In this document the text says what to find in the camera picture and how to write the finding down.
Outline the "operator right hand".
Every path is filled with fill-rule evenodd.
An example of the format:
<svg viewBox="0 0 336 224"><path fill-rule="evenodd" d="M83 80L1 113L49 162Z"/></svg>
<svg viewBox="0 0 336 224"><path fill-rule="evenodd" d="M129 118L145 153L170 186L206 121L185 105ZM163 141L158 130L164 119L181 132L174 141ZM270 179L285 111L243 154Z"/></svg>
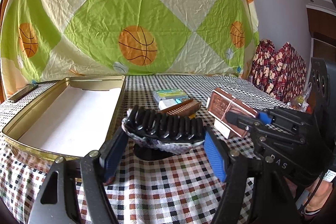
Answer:
<svg viewBox="0 0 336 224"><path fill-rule="evenodd" d="M303 191L303 194L297 200L298 208L304 206L304 204L313 194L315 188L317 187L318 182L319 182L319 178L315 180L315 182L311 184L310 187L306 188ZM302 211L303 216L306 219L314 218L321 211L323 205L325 204L329 195L331 194L333 187L334 187L334 184L332 182L328 182L325 180L321 181L314 196L311 198L308 204L303 208L303 211Z"/></svg>

